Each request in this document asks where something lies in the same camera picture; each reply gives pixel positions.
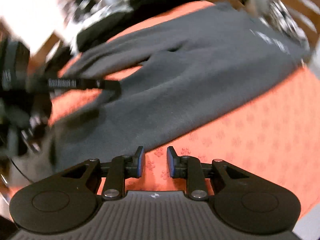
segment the folded black clothing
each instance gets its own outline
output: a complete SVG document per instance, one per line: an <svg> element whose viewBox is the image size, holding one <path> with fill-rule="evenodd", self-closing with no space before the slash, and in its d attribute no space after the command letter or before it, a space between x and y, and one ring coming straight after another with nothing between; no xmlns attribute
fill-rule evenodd
<svg viewBox="0 0 320 240"><path fill-rule="evenodd" d="M133 0L134 11L116 12L78 33L78 50L80 52L87 51L105 43L130 26L193 1L199 0Z"/></svg>
<svg viewBox="0 0 320 240"><path fill-rule="evenodd" d="M83 53L64 76L104 77L146 61L142 68L120 81L118 98L103 91L54 124L37 158L53 160L57 172L89 158L131 155L139 145L152 150L266 92L306 54L229 4L119 37Z"/></svg>

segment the orange surface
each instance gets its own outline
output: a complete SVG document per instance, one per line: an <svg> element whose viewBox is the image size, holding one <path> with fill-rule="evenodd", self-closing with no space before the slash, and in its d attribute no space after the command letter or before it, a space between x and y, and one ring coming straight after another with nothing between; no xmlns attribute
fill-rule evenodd
<svg viewBox="0 0 320 240"><path fill-rule="evenodd" d="M113 39L207 6L212 4L199 1L179 6L132 26ZM138 69L109 77L122 79ZM56 98L51 123L92 101L99 93L99 90L70 91ZM126 180L126 189L185 189L183 180L169 176L166 164L169 145L174 146L178 155L195 156L207 163L215 158L224 159L286 187L300 199L304 215L320 202L320 82L307 68L298 69L246 105L146 153L143 177Z"/></svg>

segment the ribbed surface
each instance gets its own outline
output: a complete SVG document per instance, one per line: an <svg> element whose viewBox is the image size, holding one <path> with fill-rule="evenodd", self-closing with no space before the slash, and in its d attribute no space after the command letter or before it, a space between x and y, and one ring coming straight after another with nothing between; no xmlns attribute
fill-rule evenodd
<svg viewBox="0 0 320 240"><path fill-rule="evenodd" d="M183 192L129 191L119 201L105 202L86 225L68 233L40 236L23 230L12 240L298 240L292 233L252 236L218 220L207 203Z"/></svg>

